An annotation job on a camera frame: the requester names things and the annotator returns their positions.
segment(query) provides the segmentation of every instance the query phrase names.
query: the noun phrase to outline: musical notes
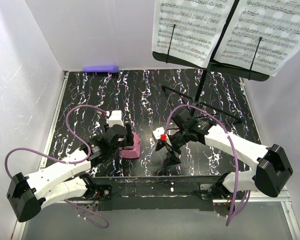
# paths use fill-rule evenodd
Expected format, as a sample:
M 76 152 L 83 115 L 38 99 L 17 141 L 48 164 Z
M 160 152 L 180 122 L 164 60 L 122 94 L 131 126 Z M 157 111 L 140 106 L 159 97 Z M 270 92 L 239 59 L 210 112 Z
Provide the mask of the musical notes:
M 233 3 L 234 0 L 156 0 L 152 50 L 167 54 L 171 40 L 171 56 L 206 68 Z
M 240 0 L 214 59 L 275 76 L 300 50 L 300 0 Z

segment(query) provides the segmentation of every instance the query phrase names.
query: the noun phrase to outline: white metal frame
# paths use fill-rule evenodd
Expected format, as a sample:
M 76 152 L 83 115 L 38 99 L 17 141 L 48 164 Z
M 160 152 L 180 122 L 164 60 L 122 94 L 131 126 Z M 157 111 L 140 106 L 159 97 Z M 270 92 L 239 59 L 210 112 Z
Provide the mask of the white metal frame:
M 45 144 L 45 148 L 44 148 L 44 153 L 45 154 L 48 154 L 49 150 L 50 150 L 54 130 L 55 130 L 58 115 L 59 115 L 59 112 L 60 112 L 62 99 L 63 99 L 64 93 L 65 93 L 65 90 L 66 90 L 68 77 L 69 77 L 69 72 L 67 72 L 65 74 L 64 81 L 63 81 L 61 91 L 60 91 L 60 95 L 59 95 L 59 98 L 58 98 L 58 101 L 57 101 L 57 104 L 56 104 L 56 108 L 55 108 L 52 123 L 51 123 L 51 128 L 50 128 L 49 135 L 48 135 L 48 138 L 47 138 L 47 141 L 46 141 L 46 144 Z M 246 101 L 247 101 L 249 109 L 251 111 L 252 118 L 255 119 L 254 115 L 253 115 L 253 112 L 252 112 L 252 109 L 251 109 L 251 105 L 249 103 L 249 99 L 247 97 L 245 84 L 244 84 L 244 81 L 241 77 L 240 77 L 240 82 L 241 82 L 241 85 L 242 85 L 242 88 L 243 88 L 244 95 L 246 96 Z M 258 127 L 256 125 L 256 122 L 254 122 L 254 125 L 255 125 L 255 128 L 256 128 L 256 130 L 258 132 L 258 135 L 260 137 L 260 133 L 258 131 Z M 47 163 L 47 159 L 45 157 L 43 157 L 41 159 L 38 170 L 44 169 L 46 167 L 46 163 Z M 221 203 L 221 202 L 224 202 L 224 201 L 215 199 L 215 200 L 213 200 L 213 202 L 214 203 Z M 291 199 L 290 199 L 290 196 L 288 194 L 288 191 L 287 191 L 286 187 L 283 188 L 283 190 L 281 191 L 279 196 L 276 197 L 276 198 L 266 196 L 266 195 L 264 195 L 263 193 L 261 193 L 259 191 L 253 191 L 250 194 L 249 202 L 281 202 L 282 209 L 283 209 L 283 212 L 284 212 L 289 230 L 290 230 L 291 235 L 292 235 L 292 239 L 300 240 L 300 229 L 299 229 L 296 217 L 294 215 L 294 212 L 293 212 L 293 209 L 292 209 L 292 206 L 291 206 Z M 84 203 L 87 203 L 87 201 L 80 201 L 78 203 L 83 203 L 84 204 Z M 22 239 L 26 224 L 27 224 L 27 222 L 18 222 L 18 221 L 16 222 L 12 240 L 21 240 Z

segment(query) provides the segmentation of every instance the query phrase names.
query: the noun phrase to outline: sheet music page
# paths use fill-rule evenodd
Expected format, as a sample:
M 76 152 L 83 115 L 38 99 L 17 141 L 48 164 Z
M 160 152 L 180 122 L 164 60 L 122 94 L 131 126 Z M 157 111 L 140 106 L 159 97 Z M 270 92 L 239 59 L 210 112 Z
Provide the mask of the sheet music page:
M 208 66 L 234 0 L 156 0 L 152 51 Z
M 214 59 L 275 76 L 300 50 L 300 0 L 240 0 Z

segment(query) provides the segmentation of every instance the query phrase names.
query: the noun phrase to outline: robotic arm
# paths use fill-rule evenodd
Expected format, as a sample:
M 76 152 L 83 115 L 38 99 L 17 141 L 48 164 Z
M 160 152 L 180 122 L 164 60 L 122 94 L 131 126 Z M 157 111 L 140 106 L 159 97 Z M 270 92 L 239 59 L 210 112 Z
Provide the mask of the robotic arm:
M 167 154 L 163 167 L 180 164 L 176 156 L 181 154 L 180 147 L 189 141 L 218 148 L 233 156 L 232 147 L 227 139 L 228 134 L 210 120 L 197 120 L 186 108 L 180 109 L 172 116 L 179 127 L 173 135 L 163 135 L 164 128 L 153 131 L 153 139 L 157 142 L 156 151 L 166 147 Z M 251 170 L 239 172 L 238 191 L 261 191 L 269 197 L 277 197 L 288 179 L 293 174 L 287 155 L 281 146 L 272 147 L 256 144 L 229 133 L 235 146 L 237 158 L 247 164 Z M 225 198 L 234 192 L 235 173 L 222 175 L 216 184 L 208 189 L 208 195 Z
M 130 123 L 123 123 L 121 111 L 112 111 L 104 128 L 105 134 L 89 140 L 91 155 L 87 160 L 70 164 L 87 157 L 88 149 L 82 145 L 63 159 L 67 164 L 56 162 L 26 176 L 20 172 L 12 177 L 7 198 L 19 222 L 30 220 L 41 209 L 59 201 L 74 197 L 93 198 L 96 186 L 89 175 L 81 173 L 112 160 L 119 150 L 123 158 L 140 156 L 140 138 L 132 132 Z

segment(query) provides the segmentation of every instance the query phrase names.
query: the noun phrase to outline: gray floor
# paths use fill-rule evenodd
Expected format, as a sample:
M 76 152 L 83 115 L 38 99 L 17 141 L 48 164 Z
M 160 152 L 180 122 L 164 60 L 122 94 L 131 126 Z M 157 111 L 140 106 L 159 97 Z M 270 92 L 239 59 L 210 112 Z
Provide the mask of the gray floor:
M 56 203 L 27 222 L 22 239 L 292 239 L 280 202 L 249 202 L 228 227 L 225 218 L 198 210 L 113 210 L 101 214 L 110 222 L 107 229 L 78 218 L 72 206 Z

